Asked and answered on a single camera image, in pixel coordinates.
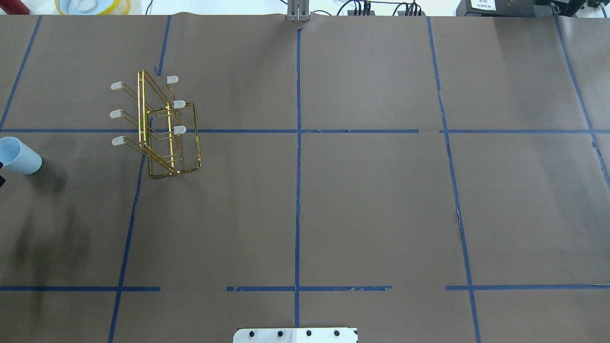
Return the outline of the red bottle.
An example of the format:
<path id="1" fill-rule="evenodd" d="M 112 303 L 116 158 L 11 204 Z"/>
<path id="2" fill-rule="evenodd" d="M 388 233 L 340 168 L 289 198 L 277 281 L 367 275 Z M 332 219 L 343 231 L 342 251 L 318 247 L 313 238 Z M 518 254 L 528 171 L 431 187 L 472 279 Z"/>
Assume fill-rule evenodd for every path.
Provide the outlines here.
<path id="1" fill-rule="evenodd" d="M 7 15 L 30 15 L 30 9 L 21 0 L 0 0 L 0 8 Z"/>

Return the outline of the yellow tape roll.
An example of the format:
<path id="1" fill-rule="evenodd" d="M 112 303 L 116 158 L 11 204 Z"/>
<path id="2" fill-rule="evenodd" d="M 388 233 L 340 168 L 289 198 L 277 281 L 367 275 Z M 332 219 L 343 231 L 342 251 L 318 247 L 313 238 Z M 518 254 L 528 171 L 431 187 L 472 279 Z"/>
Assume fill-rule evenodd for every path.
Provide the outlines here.
<path id="1" fill-rule="evenodd" d="M 61 15 L 128 15 L 130 0 L 55 0 L 55 8 Z"/>

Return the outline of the black desktop computer box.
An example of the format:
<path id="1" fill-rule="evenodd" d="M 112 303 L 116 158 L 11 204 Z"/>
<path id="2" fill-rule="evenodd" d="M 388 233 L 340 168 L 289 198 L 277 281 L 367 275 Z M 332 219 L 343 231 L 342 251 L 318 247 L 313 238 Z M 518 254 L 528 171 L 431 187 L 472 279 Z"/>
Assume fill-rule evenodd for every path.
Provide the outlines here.
<path id="1" fill-rule="evenodd" d="M 519 17 L 546 18 L 555 16 L 551 6 L 541 6 L 535 0 L 461 0 L 457 17 Z"/>

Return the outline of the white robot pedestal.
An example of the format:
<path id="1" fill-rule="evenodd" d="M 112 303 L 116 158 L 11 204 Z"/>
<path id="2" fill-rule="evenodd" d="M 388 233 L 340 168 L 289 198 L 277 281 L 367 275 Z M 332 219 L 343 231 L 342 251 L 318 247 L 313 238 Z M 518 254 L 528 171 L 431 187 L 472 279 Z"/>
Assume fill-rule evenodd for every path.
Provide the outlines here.
<path id="1" fill-rule="evenodd" d="M 356 328 L 242 328 L 235 332 L 233 343 L 357 343 Z"/>

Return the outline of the light blue plastic cup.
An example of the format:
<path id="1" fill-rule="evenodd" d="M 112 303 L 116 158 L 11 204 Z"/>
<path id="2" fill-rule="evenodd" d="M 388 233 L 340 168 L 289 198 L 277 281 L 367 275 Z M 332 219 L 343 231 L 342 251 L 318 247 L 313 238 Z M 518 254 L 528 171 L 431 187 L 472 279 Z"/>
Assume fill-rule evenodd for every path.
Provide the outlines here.
<path id="1" fill-rule="evenodd" d="M 42 158 L 15 137 L 0 139 L 0 162 L 3 167 L 19 174 L 34 174 L 42 166 Z"/>

